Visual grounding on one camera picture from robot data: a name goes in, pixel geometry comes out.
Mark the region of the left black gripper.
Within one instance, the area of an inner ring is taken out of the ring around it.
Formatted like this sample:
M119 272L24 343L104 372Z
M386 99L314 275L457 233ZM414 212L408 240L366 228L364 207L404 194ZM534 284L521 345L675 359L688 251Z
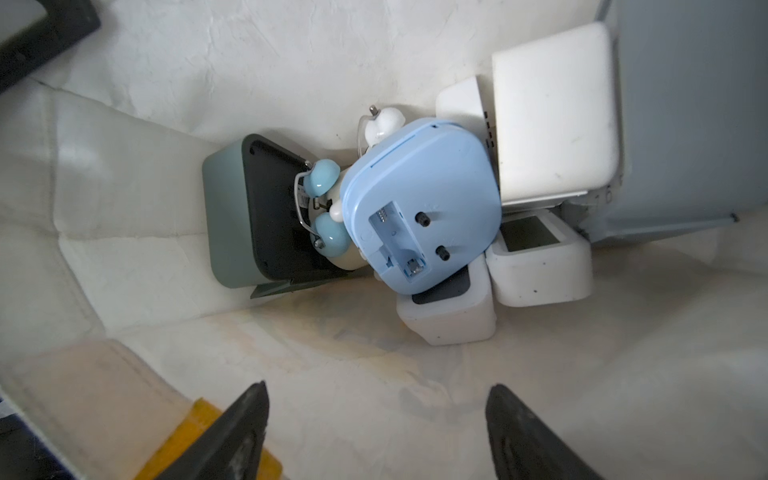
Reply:
M92 1L35 1L26 19L1 36L1 92L101 27Z

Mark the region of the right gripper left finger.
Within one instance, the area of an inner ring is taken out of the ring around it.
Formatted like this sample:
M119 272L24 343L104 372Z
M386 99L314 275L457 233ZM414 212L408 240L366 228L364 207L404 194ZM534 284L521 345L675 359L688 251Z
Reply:
M266 383L249 386L160 472L159 479L268 479Z

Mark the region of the white canvas tote bag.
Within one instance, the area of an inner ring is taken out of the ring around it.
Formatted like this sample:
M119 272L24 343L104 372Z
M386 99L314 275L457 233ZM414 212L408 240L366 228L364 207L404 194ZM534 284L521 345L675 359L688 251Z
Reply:
M203 160L250 133L351 161L595 1L99 1L1 96L1 392L80 478L132 479L205 398L265 381L290 479L491 479L507 385L610 479L767 475L767 213L595 253L587 299L432 347L369 277L255 301L214 278Z

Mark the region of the white digital paw clock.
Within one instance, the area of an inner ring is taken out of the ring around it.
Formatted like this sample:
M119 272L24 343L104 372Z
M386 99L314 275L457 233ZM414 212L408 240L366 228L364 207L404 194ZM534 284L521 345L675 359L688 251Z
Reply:
M557 205L619 170L614 80L610 30L593 22L494 53L492 106L469 78L441 90L435 111L494 152L504 207Z

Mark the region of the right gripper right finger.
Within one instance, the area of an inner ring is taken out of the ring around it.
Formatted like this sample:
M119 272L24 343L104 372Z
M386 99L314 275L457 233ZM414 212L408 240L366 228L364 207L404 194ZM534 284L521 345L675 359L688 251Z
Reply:
M600 477L505 385L490 389L485 418L497 478Z

